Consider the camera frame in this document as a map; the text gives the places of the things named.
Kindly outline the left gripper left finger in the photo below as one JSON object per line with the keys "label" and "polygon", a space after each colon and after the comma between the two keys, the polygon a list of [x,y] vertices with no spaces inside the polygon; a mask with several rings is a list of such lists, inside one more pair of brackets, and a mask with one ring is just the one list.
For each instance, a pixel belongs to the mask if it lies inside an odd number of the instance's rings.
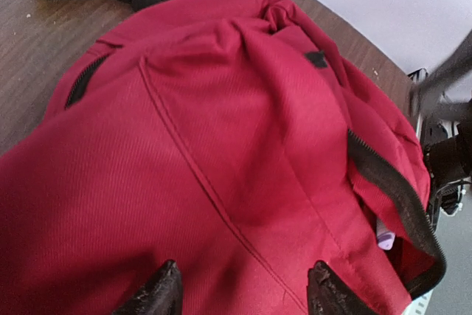
{"label": "left gripper left finger", "polygon": [[181,272],[166,260],[149,280],[113,315],[180,315],[183,307]]}

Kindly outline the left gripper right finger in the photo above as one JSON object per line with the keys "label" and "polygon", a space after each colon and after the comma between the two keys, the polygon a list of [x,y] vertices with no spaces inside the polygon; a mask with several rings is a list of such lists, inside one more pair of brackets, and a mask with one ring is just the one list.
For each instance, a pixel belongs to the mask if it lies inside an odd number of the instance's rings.
{"label": "left gripper right finger", "polygon": [[375,314],[324,261],[308,271],[307,301],[310,315]]}

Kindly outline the red backpack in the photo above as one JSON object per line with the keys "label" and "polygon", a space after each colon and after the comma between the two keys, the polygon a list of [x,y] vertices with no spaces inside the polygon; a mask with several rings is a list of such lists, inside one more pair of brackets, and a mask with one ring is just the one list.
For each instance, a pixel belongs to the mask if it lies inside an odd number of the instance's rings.
{"label": "red backpack", "polygon": [[309,314],[317,261],[375,314],[441,281],[413,127],[291,0],[119,1],[1,158],[3,314],[112,314],[166,260],[182,314]]}

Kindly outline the purple capped white marker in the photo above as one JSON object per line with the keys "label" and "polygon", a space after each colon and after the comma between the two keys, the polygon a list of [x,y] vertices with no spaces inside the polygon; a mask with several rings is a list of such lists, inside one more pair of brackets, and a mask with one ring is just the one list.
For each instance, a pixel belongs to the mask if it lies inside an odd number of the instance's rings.
{"label": "purple capped white marker", "polygon": [[384,251],[391,250],[395,242],[395,233],[389,230],[380,218],[376,222],[376,239],[378,247]]}

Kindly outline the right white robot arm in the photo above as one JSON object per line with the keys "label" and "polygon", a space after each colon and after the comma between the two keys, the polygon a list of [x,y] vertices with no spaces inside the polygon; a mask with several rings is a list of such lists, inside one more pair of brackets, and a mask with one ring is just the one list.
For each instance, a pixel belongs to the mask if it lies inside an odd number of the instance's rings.
{"label": "right white robot arm", "polygon": [[453,215],[471,185],[471,101],[454,102],[445,92],[471,73],[471,34],[431,74],[413,84],[410,112],[417,119],[424,162],[431,177],[427,212]]}

